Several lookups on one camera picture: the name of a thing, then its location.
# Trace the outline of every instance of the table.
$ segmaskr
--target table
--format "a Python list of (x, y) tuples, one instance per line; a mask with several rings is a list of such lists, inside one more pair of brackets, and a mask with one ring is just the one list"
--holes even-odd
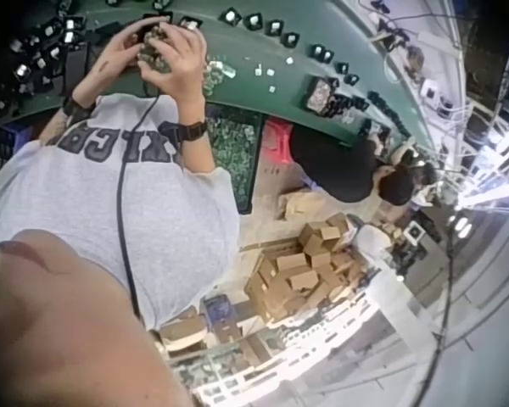
[[(118, 8), (106, 6), (103, 0), (80, 0), (80, 3), (78, 14), (87, 17), (87, 29), (113, 21), (126, 23), (152, 12), (149, 1), (124, 1)], [(261, 31), (248, 31), (241, 23), (231, 27), (220, 22), (219, 15), (231, 6), (243, 16), (260, 12), (265, 20), (284, 20), (285, 32), (300, 34), (298, 46), (287, 49), (276, 38), (265, 36)], [(356, 24), (354, 13), (340, 0), (177, 0), (169, 10), (174, 13), (174, 21), (185, 14), (201, 19), (209, 54), (226, 59), (227, 64), (237, 71), (234, 79), (226, 78), (215, 88), (209, 102), (278, 116), (337, 137), (346, 144), (355, 140), (363, 118), (368, 115), (388, 124), (387, 118), (373, 106), (365, 113), (355, 111), (355, 120), (350, 124), (317, 117), (299, 106), (312, 75), (337, 76), (333, 63), (320, 64), (307, 57), (310, 45), (320, 43), (335, 52), (333, 62), (349, 62), (350, 72), (361, 77), (355, 87), (342, 84), (342, 93), (365, 97), (370, 90), (379, 92), (412, 134), (427, 137), (422, 115), (409, 90), (402, 84), (387, 81), (383, 73), (382, 50), (367, 40), (367, 33)], [(288, 57), (294, 59), (293, 64), (286, 64)], [(257, 77), (255, 68), (258, 64), (262, 65), (264, 75)], [(266, 75), (268, 68), (275, 70), (273, 77)], [(276, 92), (269, 93), (269, 86), (275, 86)], [(135, 73), (123, 75), (109, 92), (143, 95)], [(22, 114), (56, 109), (60, 101), (59, 96), (38, 95), (25, 104)], [(9, 116), (3, 117), (0, 124), (11, 120)]]

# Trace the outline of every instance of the stool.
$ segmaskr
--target stool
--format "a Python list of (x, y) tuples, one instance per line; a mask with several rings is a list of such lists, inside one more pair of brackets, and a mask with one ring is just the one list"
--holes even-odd
[(262, 144), (262, 151), (271, 161), (279, 164), (290, 164), (293, 162), (290, 155), (290, 147), (288, 146), (292, 129), (293, 125), (285, 120), (275, 117), (266, 120), (262, 140), (266, 141), (267, 138), (272, 137), (275, 147), (269, 148)]

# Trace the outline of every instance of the skin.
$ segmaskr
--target skin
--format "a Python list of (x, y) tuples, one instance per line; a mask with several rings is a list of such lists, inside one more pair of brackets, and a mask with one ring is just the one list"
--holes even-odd
[[(117, 34), (72, 97), (92, 105), (134, 62), (140, 48), (135, 33), (161, 20), (142, 20)], [(140, 64), (140, 75), (175, 99), (180, 124), (204, 121), (205, 39), (199, 31), (162, 28), (169, 40), (153, 45), (171, 73)], [(62, 111), (51, 119), (40, 137), (43, 145), (64, 132), (67, 119)], [(207, 134), (184, 142), (182, 155), (194, 173), (215, 169)], [(134, 316), (127, 291), (45, 231), (23, 231), (0, 244), (0, 403), (193, 405)]]

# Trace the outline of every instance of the black cable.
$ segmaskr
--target black cable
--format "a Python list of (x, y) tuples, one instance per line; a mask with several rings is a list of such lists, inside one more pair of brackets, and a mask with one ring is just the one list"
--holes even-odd
[(117, 182), (117, 229), (119, 231), (119, 243), (120, 243), (120, 251), (122, 254), (122, 260), (125, 265), (126, 279), (128, 280), (128, 287), (130, 288), (130, 298), (132, 301), (132, 308), (134, 309), (134, 315), (141, 321), (142, 315), (139, 310), (139, 303), (137, 301), (137, 291), (136, 284), (134, 283), (134, 276), (132, 274), (132, 269), (130, 266), (130, 258), (128, 257), (128, 247), (126, 246), (126, 237), (125, 237), (125, 226), (122, 218), (122, 187), (125, 181), (125, 171), (126, 171), (126, 159), (127, 154), (130, 151), (131, 143), (134, 140), (134, 133), (142, 125), (143, 121), (154, 107), (154, 105), (159, 100), (160, 95), (157, 95), (148, 109), (143, 113), (142, 118), (137, 122), (137, 124), (132, 128), (130, 134), (130, 138), (126, 142), (125, 152), (122, 157), (122, 162), (120, 163), (120, 173), (119, 173), (119, 181)]
[(445, 339), (447, 336), (447, 327), (449, 325), (449, 316), (450, 316), (450, 307), (452, 305), (452, 280), (454, 278), (454, 223), (449, 226), (447, 231), (447, 257), (449, 257), (449, 276), (447, 279), (448, 287), (447, 287), (447, 298), (445, 300), (445, 310), (443, 313), (443, 320), (441, 321), (441, 328), (439, 329), (439, 334), (435, 337), (435, 350), (432, 355), (432, 360), (430, 360), (430, 366), (428, 367), (428, 373), (426, 377), (422, 381), (422, 387), (417, 394), (417, 397), (411, 404), (412, 407), (420, 407), (422, 405), (422, 401), (426, 396), (428, 390), (430, 389), (430, 385), (432, 384), (433, 377), (435, 376), (435, 372), (437, 371), (439, 361), (441, 360), (441, 355), (445, 351)]

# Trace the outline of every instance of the fluorescent light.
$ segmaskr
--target fluorescent light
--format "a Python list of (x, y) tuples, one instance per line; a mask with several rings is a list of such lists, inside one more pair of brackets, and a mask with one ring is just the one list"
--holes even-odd
[(470, 223), (469, 225), (467, 225), (466, 227), (464, 227), (460, 233), (458, 233), (458, 238), (459, 239), (463, 239), (464, 237), (466, 237), (469, 232), (472, 230), (472, 227), (473, 225)]
[(459, 197), (458, 205), (461, 207), (473, 206), (481, 204), (483, 202), (493, 201), (495, 199), (508, 198), (509, 197), (509, 184), (501, 185), (487, 192), (478, 193), (471, 197)]
[(464, 218), (461, 218), (458, 223), (456, 223), (455, 225), (455, 231), (461, 231), (464, 226), (467, 225), (467, 218), (464, 217)]

